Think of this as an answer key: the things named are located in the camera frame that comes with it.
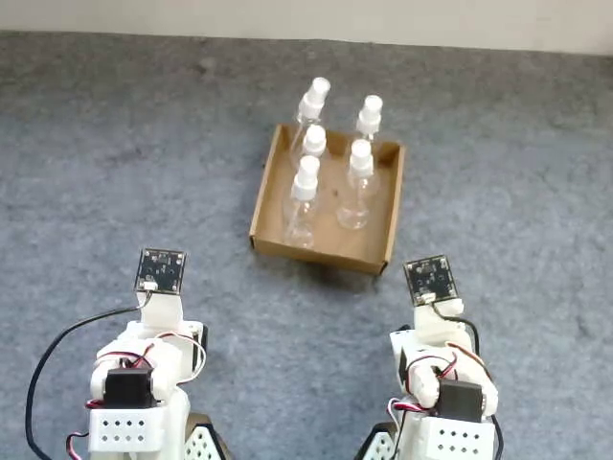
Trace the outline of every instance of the black circuit board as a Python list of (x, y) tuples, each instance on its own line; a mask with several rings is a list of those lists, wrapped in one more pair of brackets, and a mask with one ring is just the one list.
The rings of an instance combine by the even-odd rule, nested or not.
[(404, 274), (415, 307), (455, 299), (458, 296), (446, 256), (406, 262)]
[(154, 292), (178, 295), (181, 292), (186, 261), (187, 253), (182, 251), (143, 249), (134, 289), (144, 291), (143, 283), (154, 281), (157, 283)]

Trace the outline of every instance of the gray carpet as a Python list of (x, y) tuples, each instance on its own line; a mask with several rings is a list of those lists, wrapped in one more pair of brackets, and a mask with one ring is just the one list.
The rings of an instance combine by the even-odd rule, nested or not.
[[(385, 102), (411, 151), (378, 279), (255, 255), (273, 126), (327, 76), (329, 127)], [(500, 389), (507, 459), (613, 450), (613, 60), (320, 41), (0, 34), (0, 458), (34, 458), (26, 387), (62, 328), (132, 305), (142, 246), (189, 251), (186, 317), (210, 355), (189, 386), (242, 459), (351, 459), (398, 395), (387, 334), (411, 320), (400, 263), (449, 256)], [(39, 384), (54, 458), (86, 428), (74, 333)], [(84, 451), (84, 445), (78, 444)]]

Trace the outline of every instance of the clear plastic bottle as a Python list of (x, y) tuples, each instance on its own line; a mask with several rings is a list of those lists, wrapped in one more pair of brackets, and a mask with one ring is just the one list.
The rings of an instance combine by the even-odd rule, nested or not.
[(291, 162), (294, 170), (298, 170), (301, 158), (306, 155), (315, 156), (320, 163), (329, 156), (326, 148), (326, 130), (319, 125), (309, 126), (301, 147), (292, 151)]
[(284, 243), (310, 248), (315, 243), (313, 226), (317, 214), (317, 174), (319, 159), (307, 155), (300, 167), (283, 204)]
[(347, 180), (339, 188), (336, 218), (341, 226), (356, 230), (368, 223), (373, 199), (379, 190), (371, 143), (364, 139), (353, 141), (349, 163)]
[[(364, 99), (364, 105), (355, 121), (355, 134), (352, 141), (364, 139), (371, 143), (373, 150), (376, 149), (375, 136), (381, 125), (381, 108), (383, 108), (383, 100), (377, 95), (371, 94)], [(346, 158), (352, 153), (352, 141), (345, 150)]]
[(317, 77), (313, 79), (310, 88), (300, 100), (298, 111), (294, 119), (295, 123), (290, 132), (290, 154), (301, 148), (308, 127), (317, 125), (321, 122), (320, 115), (326, 103), (326, 96), (329, 93), (329, 88), (330, 84), (328, 80), (323, 77)]

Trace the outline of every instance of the cardboard box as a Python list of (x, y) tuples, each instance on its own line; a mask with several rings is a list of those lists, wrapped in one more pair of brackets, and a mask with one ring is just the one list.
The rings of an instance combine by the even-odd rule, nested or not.
[(343, 153), (350, 142), (347, 134), (328, 131), (332, 160), (320, 169), (318, 196), (320, 209), (315, 221), (312, 249), (289, 246), (283, 242), (282, 204), (294, 176), (288, 157), (290, 126), (278, 125), (261, 179), (256, 210), (249, 238), (255, 250), (271, 256), (284, 256), (306, 262), (333, 265), (349, 270), (379, 275), (392, 257), (396, 235), (398, 206), (402, 188), (405, 149), (384, 142), (374, 152), (381, 187), (375, 197), (372, 214), (365, 228), (341, 227), (335, 215), (338, 185), (346, 180), (347, 158)]

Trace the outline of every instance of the black wire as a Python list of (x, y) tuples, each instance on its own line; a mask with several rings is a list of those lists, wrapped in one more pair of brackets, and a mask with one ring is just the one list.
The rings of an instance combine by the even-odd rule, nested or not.
[(480, 350), (481, 347), (479, 343), (479, 332), (477, 331), (477, 326), (475, 326), (474, 323), (464, 318), (458, 318), (457, 316), (445, 316), (441, 314), (439, 309), (437, 309), (437, 307), (434, 304), (432, 304), (432, 310), (434, 310), (434, 313), (436, 313), (441, 319), (445, 319), (447, 321), (453, 321), (454, 323), (462, 323), (462, 324), (466, 324), (467, 326), (469, 326), (469, 328), (472, 330), (472, 336), (475, 342), (475, 353), (477, 354), (478, 357), (481, 355), (481, 350)]
[(151, 298), (151, 293), (148, 293), (147, 298), (142, 306), (138, 307), (130, 307), (128, 309), (115, 309), (110, 310), (104, 313), (97, 314), (87, 319), (83, 319), (80, 322), (72, 325), (70, 328), (64, 330), (59, 333), (59, 335), (51, 342), (51, 345), (45, 350), (45, 353), (42, 355), (42, 358), (36, 365), (34, 369), (34, 373), (32, 374), (32, 379), (30, 380), (30, 386), (28, 387), (28, 398), (26, 399), (26, 440), (28, 441), (28, 446), (30, 449), (36, 454), (36, 456), (42, 460), (53, 460), (49, 455), (47, 455), (36, 443), (34, 440), (34, 434), (32, 431), (32, 411), (34, 405), (34, 391), (36, 389), (36, 384), (38, 383), (38, 378), (40, 377), (40, 373), (42, 372), (42, 368), (47, 363), (47, 360), (51, 356), (51, 353), (54, 352), (59, 342), (63, 340), (63, 338), (74, 331), (75, 329), (80, 328), (81, 326), (85, 326), (86, 324), (93, 323), (94, 321), (98, 321), (99, 319), (108, 318), (109, 316), (115, 316), (116, 314), (129, 313), (131, 311), (138, 311), (143, 308)]
[(398, 436), (396, 438), (396, 447), (394, 448), (394, 454), (392, 458), (396, 458), (396, 454), (398, 453), (398, 445), (400, 444), (400, 435), (402, 434), (402, 430), (404, 429), (404, 419), (406, 418), (406, 412), (402, 413), (402, 422), (400, 423), (400, 430), (398, 431)]
[(491, 416), (491, 421), (494, 423), (494, 428), (496, 429), (496, 437), (498, 438), (498, 449), (496, 450), (496, 456), (494, 460), (500, 460), (502, 458), (502, 451), (505, 449), (505, 439), (502, 436), (502, 428), (498, 423), (498, 419), (495, 415)]
[(70, 433), (66, 437), (66, 453), (68, 453), (68, 456), (70, 458), (73, 458), (73, 459), (77, 458), (77, 457), (73, 456), (72, 453), (70, 453), (70, 450), (73, 449), (73, 446), (72, 446), (73, 438), (86, 438), (87, 436), (89, 436), (89, 431), (86, 431), (84, 433), (78, 433), (78, 432)]

